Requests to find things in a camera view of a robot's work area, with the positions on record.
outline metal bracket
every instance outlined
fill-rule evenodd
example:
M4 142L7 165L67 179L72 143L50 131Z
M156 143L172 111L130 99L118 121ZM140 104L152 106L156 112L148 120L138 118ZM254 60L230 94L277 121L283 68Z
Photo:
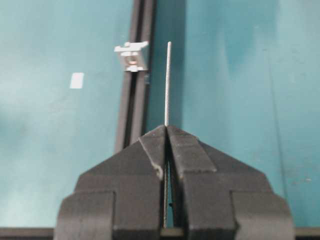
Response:
M124 46L116 46L114 51L119 55L125 71L138 72L148 70L147 59L149 55L149 43L126 42Z

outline teal surface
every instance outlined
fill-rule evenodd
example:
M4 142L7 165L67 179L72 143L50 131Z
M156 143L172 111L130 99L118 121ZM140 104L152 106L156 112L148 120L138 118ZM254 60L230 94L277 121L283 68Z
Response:
M297 226L320 226L320 1L161 0L148 130L170 123L266 173Z
M131 12L128 0L0 1L0 227L53 227L79 174L113 154L113 50Z

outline white square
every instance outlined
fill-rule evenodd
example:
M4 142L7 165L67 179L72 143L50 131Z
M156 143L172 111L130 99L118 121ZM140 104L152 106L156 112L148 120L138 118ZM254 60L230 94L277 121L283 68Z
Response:
M74 72L71 76L70 88L71 89L82 89L84 84L84 76L83 72Z

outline thin metal wire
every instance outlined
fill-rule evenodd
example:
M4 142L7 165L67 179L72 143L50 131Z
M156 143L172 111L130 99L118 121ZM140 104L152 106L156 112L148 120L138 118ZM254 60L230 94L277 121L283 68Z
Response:
M171 42L168 42L166 52L165 71L165 97L164 97L164 125L169 125L169 102L170 102L170 63L171 63ZM163 199L163 227L167 227L168 212L168 162L164 166L164 199Z
M163 227L167 227L168 219L168 163L164 165L164 201L163 201Z
M164 125L169 125L169 103L170 103L170 64L171 64L171 42L168 42L166 52L165 72L165 99L164 99Z

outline black frame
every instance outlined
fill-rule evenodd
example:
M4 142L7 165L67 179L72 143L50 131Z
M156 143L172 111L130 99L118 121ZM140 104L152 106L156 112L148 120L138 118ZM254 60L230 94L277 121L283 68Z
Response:
M129 41L149 42L148 71L124 72L115 140L116 153L145 133L155 14L156 0L134 0Z

